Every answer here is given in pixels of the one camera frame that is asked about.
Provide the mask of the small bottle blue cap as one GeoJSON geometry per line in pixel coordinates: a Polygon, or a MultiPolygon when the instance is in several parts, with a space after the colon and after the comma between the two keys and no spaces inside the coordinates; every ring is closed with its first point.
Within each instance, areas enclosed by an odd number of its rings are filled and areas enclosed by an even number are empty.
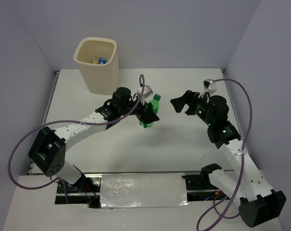
{"type": "Polygon", "coordinates": [[[105,58],[99,58],[97,64],[106,64],[107,60],[105,58]]]}

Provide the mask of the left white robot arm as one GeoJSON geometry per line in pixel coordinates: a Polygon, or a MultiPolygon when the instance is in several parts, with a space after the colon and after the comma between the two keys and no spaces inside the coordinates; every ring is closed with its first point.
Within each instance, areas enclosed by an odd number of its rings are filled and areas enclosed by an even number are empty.
{"type": "Polygon", "coordinates": [[[89,136],[111,128],[127,114],[136,116],[144,125],[159,121],[154,104],[146,102],[146,98],[152,94],[148,85],[139,88],[135,95],[131,95],[130,89],[119,87],[111,99],[80,122],[57,129],[48,126],[41,128],[30,148],[29,158],[45,176],[59,177],[73,191],[82,191],[90,184],[90,180],[76,166],[66,161],[65,153],[89,136]]]}

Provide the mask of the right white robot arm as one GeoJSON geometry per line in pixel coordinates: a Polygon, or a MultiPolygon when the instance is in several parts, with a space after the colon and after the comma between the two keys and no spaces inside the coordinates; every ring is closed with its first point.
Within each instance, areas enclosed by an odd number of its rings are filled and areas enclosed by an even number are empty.
{"type": "Polygon", "coordinates": [[[186,115],[196,115],[208,126],[210,142],[225,155],[238,176],[238,180],[233,180],[221,166],[211,164],[201,169],[201,185],[205,188],[215,186],[232,198],[240,217],[250,228],[277,218],[284,207],[286,196],[282,191],[274,190],[249,153],[241,149],[241,136],[228,120],[226,99],[219,95],[201,95],[188,90],[170,102],[177,113],[187,105],[186,115]]]}

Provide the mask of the green plastic bottle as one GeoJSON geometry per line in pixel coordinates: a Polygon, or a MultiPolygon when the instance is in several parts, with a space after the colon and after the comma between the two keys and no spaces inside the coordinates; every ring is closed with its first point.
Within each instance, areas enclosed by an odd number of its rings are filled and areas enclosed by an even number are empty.
{"type": "MultiPolygon", "coordinates": [[[[159,103],[160,103],[160,99],[161,99],[161,95],[159,94],[155,94],[153,99],[149,102],[149,104],[152,105],[152,112],[157,115],[159,112],[159,103]]],[[[153,122],[151,123],[144,123],[142,121],[139,122],[139,124],[141,126],[143,126],[144,128],[151,128],[153,125],[153,122]]]]}

